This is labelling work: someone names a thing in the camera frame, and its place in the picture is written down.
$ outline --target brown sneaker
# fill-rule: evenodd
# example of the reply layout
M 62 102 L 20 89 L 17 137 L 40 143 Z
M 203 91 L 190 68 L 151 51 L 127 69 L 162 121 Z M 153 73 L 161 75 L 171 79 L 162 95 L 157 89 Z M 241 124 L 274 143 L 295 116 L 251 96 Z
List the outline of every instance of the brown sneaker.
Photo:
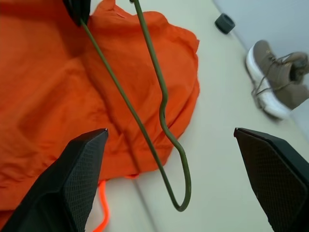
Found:
M 308 56 L 295 52 L 276 58 L 267 41 L 258 41 L 248 52 L 246 66 L 253 81 L 252 95 L 267 113 L 284 119 L 309 98 L 302 84 L 309 72 Z

